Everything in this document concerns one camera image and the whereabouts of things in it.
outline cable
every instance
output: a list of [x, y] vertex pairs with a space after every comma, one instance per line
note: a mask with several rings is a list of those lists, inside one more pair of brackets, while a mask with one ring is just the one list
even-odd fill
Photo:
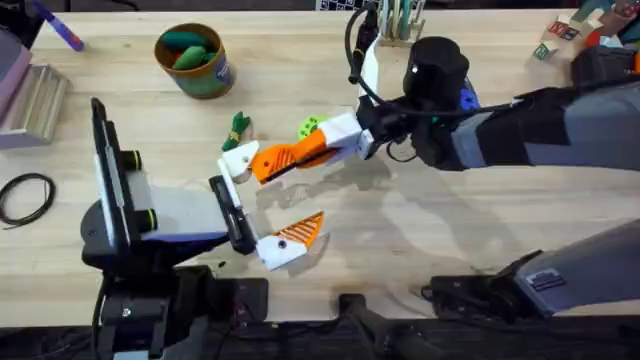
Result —
[[93, 357], [93, 360], [100, 360], [100, 353], [98, 352], [98, 326], [100, 322], [100, 312], [102, 311], [102, 305], [104, 304], [104, 296], [106, 295], [107, 286], [110, 283], [111, 277], [103, 274], [102, 284], [100, 284], [100, 290], [98, 290], [96, 304], [93, 308], [93, 316], [91, 317], [91, 355]]
[[[430, 297], [425, 295], [425, 290], [429, 290], [427, 286], [423, 287], [420, 290], [420, 295], [424, 298], [424, 300], [428, 302], [433, 302], [430, 300]], [[457, 297], [467, 302], [475, 303], [476, 301], [470, 301], [464, 297], [461, 297], [454, 293], [447, 293], [448, 296]], [[520, 336], [531, 336], [531, 337], [545, 337], [552, 338], [556, 340], [564, 340], [564, 341], [587, 341], [594, 343], [604, 343], [604, 344], [615, 344], [615, 345], [626, 345], [626, 346], [638, 346], [637, 342], [633, 341], [625, 341], [621, 339], [614, 338], [605, 338], [605, 337], [589, 337], [589, 336], [580, 336], [580, 335], [571, 335], [558, 333], [549, 330], [536, 330], [536, 329], [521, 329], [515, 326], [510, 325], [500, 325], [489, 321], [476, 321], [472, 319], [439, 319], [440, 321], [452, 322], [460, 325], [465, 325], [468, 327], [479, 328], [485, 331], [499, 332], [503, 334], [513, 334]]]
[[222, 339], [220, 339], [220, 342], [218, 343], [218, 348], [216, 349], [216, 354], [213, 357], [213, 360], [220, 359], [220, 354], [222, 353], [222, 346], [224, 345], [224, 342], [229, 337], [229, 334], [231, 334], [232, 329], [233, 329], [233, 326], [229, 325], [229, 329], [227, 329], [227, 332], [225, 332], [224, 335], [222, 335]]
[[[307, 325], [307, 324], [288, 324], [288, 326], [292, 326], [292, 327], [300, 327], [302, 328], [300, 331], [297, 332], [292, 332], [291, 334], [287, 334], [287, 336], [284, 337], [285, 340], [289, 340], [289, 339], [293, 339], [296, 337], [300, 337], [302, 335], [306, 335], [309, 333], [316, 333], [319, 335], [327, 335], [330, 333], [333, 333], [337, 328], [338, 325], [340, 325], [340, 323], [344, 320], [343, 317], [337, 317], [331, 321], [328, 321], [324, 324], [318, 325], [318, 326], [311, 326], [311, 325]], [[224, 332], [221, 330], [218, 330], [216, 328], [211, 328], [214, 332], [223, 335], [224, 336]], [[239, 340], [239, 341], [247, 341], [247, 342], [270, 342], [270, 341], [282, 341], [283, 337], [282, 336], [273, 336], [273, 337], [246, 337], [246, 336], [238, 336], [235, 334], [229, 334], [229, 337], [235, 339], [235, 340]]]
[[[18, 186], [22, 182], [27, 180], [32, 180], [32, 179], [38, 179], [45, 182], [44, 204], [42, 204], [42, 206], [40, 206], [40, 208], [38, 208], [36, 211], [34, 211], [33, 213], [23, 218], [12, 219], [8, 217], [4, 211], [4, 203], [7, 198], [7, 195], [9, 195], [9, 192], [11, 192], [13, 188]], [[47, 195], [47, 185], [49, 186], [49, 195]], [[49, 208], [51, 208], [51, 205], [53, 205], [53, 200], [55, 199], [55, 197], [56, 197], [56, 185], [54, 184], [53, 180], [48, 176], [45, 176], [39, 173], [28, 173], [28, 174], [20, 175], [14, 178], [13, 180], [9, 181], [2, 188], [2, 190], [0, 190], [0, 221], [2, 221], [7, 225], [12, 225], [12, 226], [8, 228], [4, 228], [3, 230], [15, 229], [17, 227], [21, 227], [38, 220], [40, 217], [42, 217], [42, 215], [44, 215], [49, 210]]]
[[417, 158], [417, 157], [418, 157], [418, 154], [413, 154], [413, 156], [408, 157], [408, 158], [406, 158], [406, 159], [398, 159], [397, 157], [395, 157], [395, 155], [393, 155], [393, 154], [391, 153], [391, 144], [393, 144], [393, 141], [389, 141], [389, 142], [387, 143], [387, 148], [386, 148], [386, 150], [387, 150], [387, 156], [388, 156], [388, 157], [390, 157], [390, 158], [391, 158], [391, 160], [397, 161], [397, 162], [399, 162], [399, 163], [408, 163], [408, 162], [413, 161], [415, 158]]
[[67, 343], [67, 344], [65, 344], [63, 346], [60, 346], [59, 348], [57, 348], [55, 350], [52, 350], [52, 351], [49, 351], [49, 352], [46, 352], [46, 353], [41, 353], [39, 355], [35, 355], [35, 356], [32, 356], [32, 357], [28, 357], [28, 358], [8, 358], [8, 359], [5, 359], [5, 360], [44, 360], [44, 359], [50, 358], [52, 356], [56, 356], [56, 355], [59, 356], [59, 355], [61, 355], [63, 353], [66, 353], [66, 352], [79, 351], [79, 350], [81, 350], [82, 348], [84, 348], [85, 346], [87, 346], [89, 344], [89, 339], [85, 339], [83, 342], [81, 342], [81, 343], [79, 343], [77, 345], [73, 345], [73, 343], [76, 340], [77, 339], [74, 339], [73, 341], [69, 341], [69, 343]]
[[[345, 49], [345, 52], [347, 54], [347, 62], [349, 63], [349, 69], [353, 69], [353, 53], [352, 53], [352, 50], [351, 50], [351, 31], [353, 29], [353, 26], [354, 26], [356, 20], [358, 19], [358, 17], [360, 15], [362, 15], [365, 11], [375, 10], [376, 6], [377, 6], [376, 3], [367, 3], [367, 4], [365, 4], [363, 7], [357, 9], [353, 13], [353, 15], [351, 15], [351, 18], [347, 22], [347, 28], [345, 29], [345, 32], [344, 32], [344, 49]], [[474, 115], [474, 114], [478, 114], [478, 113], [485, 113], [485, 112], [492, 112], [492, 111], [510, 109], [513, 106], [512, 103], [508, 103], [508, 104], [481, 107], [481, 108], [476, 108], [476, 109], [473, 109], [473, 110], [458, 110], [458, 111], [422, 111], [422, 110], [408, 109], [408, 108], [399, 106], [397, 104], [390, 103], [390, 102], [382, 99], [380, 96], [378, 96], [378, 94], [376, 94], [369, 87], [369, 85], [364, 81], [364, 79], [362, 78], [362, 75], [360, 73], [354, 73], [353, 76], [357, 78], [358, 84], [362, 87], [364, 92], [370, 98], [372, 98], [374, 101], [376, 101], [380, 106], [392, 109], [395, 112], [406, 114], [406, 115], [425, 116], [425, 117], [433, 117], [433, 116], [438, 116], [438, 117], [470, 116], [470, 115]]]

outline blue marker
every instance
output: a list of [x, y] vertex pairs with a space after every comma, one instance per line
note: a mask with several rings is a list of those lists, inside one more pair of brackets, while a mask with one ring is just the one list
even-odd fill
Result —
[[51, 25], [58, 35], [60, 35], [73, 50], [82, 51], [82, 49], [84, 49], [84, 43], [82, 40], [80, 40], [80, 38], [78, 38], [76, 34], [67, 27], [67, 25], [60, 21], [60, 19], [55, 17], [51, 11], [44, 7], [40, 0], [33, 0], [33, 6], [38, 14], [47, 20], [49, 25]]

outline cup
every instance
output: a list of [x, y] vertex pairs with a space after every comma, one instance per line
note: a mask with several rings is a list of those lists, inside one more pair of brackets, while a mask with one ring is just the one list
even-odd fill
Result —
[[205, 37], [211, 44], [210, 50], [216, 56], [204, 65], [189, 70], [173, 70], [171, 67], [176, 54], [162, 42], [162, 36], [155, 45], [155, 57], [162, 69], [173, 78], [185, 94], [196, 99], [212, 99], [227, 93], [233, 86], [233, 74], [222, 39], [212, 28], [196, 23], [181, 24], [170, 28], [171, 31], [192, 32]]

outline wooden tabletop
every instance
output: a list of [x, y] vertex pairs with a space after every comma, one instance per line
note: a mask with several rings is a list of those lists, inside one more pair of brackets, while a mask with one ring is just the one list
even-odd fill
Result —
[[[427, 11], [424, 35], [457, 41], [471, 63], [483, 104], [562, 83], [550, 65], [528, 59], [558, 11]], [[77, 13], [61, 18], [87, 44], [73, 52], [48, 25], [34, 63], [50, 63], [72, 83], [48, 147], [0, 152], [0, 183], [25, 172], [55, 179], [58, 195], [42, 219], [0, 231], [0, 326], [88, 324], [99, 272], [80, 260], [80, 220], [98, 197], [92, 163], [91, 96], [106, 105], [124, 148], [142, 152], [151, 182], [208, 191], [231, 118], [242, 110], [263, 146], [294, 142], [308, 115], [335, 115], [356, 104], [347, 82], [343, 32], [349, 13]], [[216, 29], [237, 69], [217, 100], [185, 96], [155, 63], [165, 29], [200, 22]], [[381, 48], [380, 89], [401, 94], [408, 49]], [[412, 291], [439, 274], [494, 272], [535, 249], [552, 250], [636, 219], [640, 174], [586, 168], [495, 168], [462, 173], [419, 160], [368, 161], [294, 171], [260, 187], [239, 186], [259, 231], [282, 228], [317, 210], [328, 236], [289, 269], [265, 271], [255, 255], [230, 247], [189, 263], [226, 277], [266, 277], [269, 319], [327, 319], [337, 295], [362, 292], [389, 317], [432, 316]], [[25, 185], [8, 202], [25, 214], [43, 197]], [[218, 268], [220, 261], [226, 261]], [[634, 303], [574, 313], [638, 313]]]

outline orange 3d-printed part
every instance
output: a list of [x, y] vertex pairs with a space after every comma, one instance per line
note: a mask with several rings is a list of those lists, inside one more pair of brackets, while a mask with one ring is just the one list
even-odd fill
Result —
[[292, 168], [320, 165], [334, 152], [327, 148], [322, 131], [314, 131], [295, 145], [275, 145], [256, 154], [251, 161], [251, 171], [261, 184], [266, 184]]
[[323, 218], [324, 211], [320, 211], [319, 213], [309, 216], [304, 220], [300, 220], [291, 226], [287, 226], [273, 235], [283, 237], [287, 240], [301, 242], [308, 249], [316, 240], [316, 237], [318, 237], [320, 227], [322, 227]]

